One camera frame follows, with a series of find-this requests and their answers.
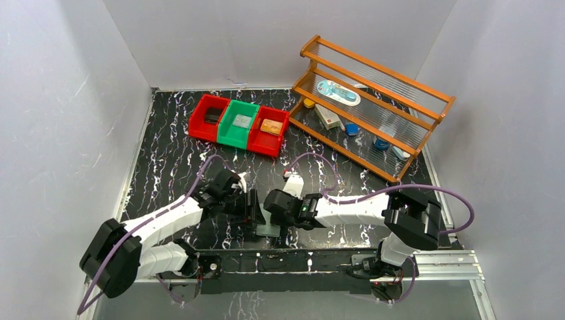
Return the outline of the green card holder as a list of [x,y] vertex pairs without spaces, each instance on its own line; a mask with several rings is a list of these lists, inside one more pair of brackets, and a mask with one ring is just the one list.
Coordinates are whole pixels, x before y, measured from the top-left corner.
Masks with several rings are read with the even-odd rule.
[[278,225],[257,225],[256,234],[261,237],[279,237],[281,227]]

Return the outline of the green bin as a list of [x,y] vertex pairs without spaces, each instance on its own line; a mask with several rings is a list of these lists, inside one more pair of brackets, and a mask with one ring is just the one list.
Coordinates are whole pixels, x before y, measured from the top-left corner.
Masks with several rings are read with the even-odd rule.
[[247,149],[249,133],[259,112],[259,105],[231,100],[217,131],[217,142]]

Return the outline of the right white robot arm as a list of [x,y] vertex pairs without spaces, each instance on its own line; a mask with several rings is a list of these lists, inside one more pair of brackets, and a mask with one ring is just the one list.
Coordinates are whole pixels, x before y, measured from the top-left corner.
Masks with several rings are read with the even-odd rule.
[[380,225],[390,230],[378,246],[376,260],[400,267],[417,251],[439,247],[441,205],[416,189],[387,191],[367,198],[326,199],[320,193],[303,198],[275,189],[263,208],[271,223],[312,230],[335,225]]

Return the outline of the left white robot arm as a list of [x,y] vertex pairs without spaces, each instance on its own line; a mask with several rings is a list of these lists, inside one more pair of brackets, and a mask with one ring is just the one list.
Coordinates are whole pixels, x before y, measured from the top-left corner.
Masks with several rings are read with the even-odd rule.
[[142,217],[105,221],[82,256],[79,266],[108,298],[123,294],[136,280],[165,272],[196,275],[202,266],[199,252],[177,239],[160,241],[217,215],[245,226],[264,225],[257,191],[249,189],[242,173],[223,169],[193,192]]

